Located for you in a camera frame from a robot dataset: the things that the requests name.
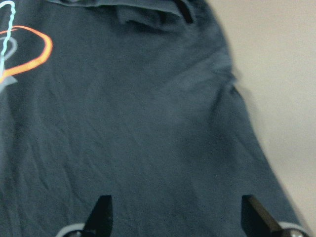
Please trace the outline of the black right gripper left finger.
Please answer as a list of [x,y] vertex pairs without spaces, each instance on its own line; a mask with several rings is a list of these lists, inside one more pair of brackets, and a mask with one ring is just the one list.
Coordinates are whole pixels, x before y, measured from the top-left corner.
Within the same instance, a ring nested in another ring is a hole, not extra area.
[[113,229],[112,196],[100,196],[85,222],[83,237],[110,237]]

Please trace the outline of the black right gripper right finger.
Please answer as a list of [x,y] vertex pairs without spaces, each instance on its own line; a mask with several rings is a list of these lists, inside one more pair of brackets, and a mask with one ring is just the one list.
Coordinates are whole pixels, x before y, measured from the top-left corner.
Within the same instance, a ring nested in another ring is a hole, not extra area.
[[254,195],[243,195],[241,227],[247,237],[281,237],[283,228]]

